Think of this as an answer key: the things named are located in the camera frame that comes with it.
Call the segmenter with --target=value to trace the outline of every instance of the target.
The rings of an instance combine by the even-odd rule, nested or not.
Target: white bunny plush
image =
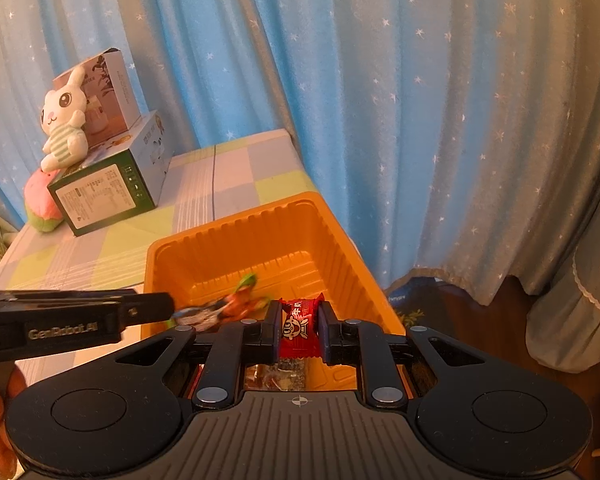
[[[87,97],[80,89],[83,81],[84,69],[77,66],[66,85],[46,93],[40,115],[42,129],[49,136],[42,147],[47,155],[40,162],[45,173],[68,168],[87,156],[89,146],[82,130],[87,107]]]

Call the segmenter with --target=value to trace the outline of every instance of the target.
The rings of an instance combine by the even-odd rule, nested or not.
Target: metal screw
[[[378,402],[398,402],[402,398],[402,392],[398,388],[383,386],[373,390],[371,396]]]
[[[218,388],[217,386],[209,386],[202,388],[196,394],[196,397],[202,402],[220,402],[228,397],[228,393],[224,388]]]

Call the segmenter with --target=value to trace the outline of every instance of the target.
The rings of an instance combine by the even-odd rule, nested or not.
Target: lace trim
[[[596,307],[596,309],[598,309],[600,311],[600,302],[593,297],[593,294],[591,294],[586,288],[584,288],[584,285],[582,284],[582,282],[580,281],[580,278],[578,277],[578,269],[576,269],[576,252],[577,252],[578,248],[576,247],[576,250],[573,251],[573,259],[571,261],[571,272],[573,273],[573,279],[576,282],[576,285],[578,286],[578,288],[580,289],[580,292],[582,293],[582,295],[587,298],[591,303],[593,303],[593,305]]]

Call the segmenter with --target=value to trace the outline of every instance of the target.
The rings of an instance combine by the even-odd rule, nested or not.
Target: brown floor
[[[477,349],[522,366],[569,387],[588,404],[593,416],[593,438],[578,465],[585,480],[600,480],[600,458],[591,451],[600,447],[600,363],[580,374],[545,368],[526,351],[526,313],[534,298],[525,294],[516,278],[507,278],[488,308],[475,303],[464,291],[440,285],[456,338]]]

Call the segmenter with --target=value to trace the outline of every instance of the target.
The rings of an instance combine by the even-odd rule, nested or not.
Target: triangular cutout
[[[471,355],[465,352],[464,350],[456,348],[451,343],[448,343],[442,339],[438,339],[437,337],[430,338],[429,342],[448,366],[457,367],[467,365],[480,365],[484,362],[482,359],[476,357],[475,355]]]
[[[116,362],[125,365],[152,366],[167,349],[167,346],[171,344],[171,341],[173,341],[171,337],[159,339],[155,343],[144,346],[132,354],[116,359]]]

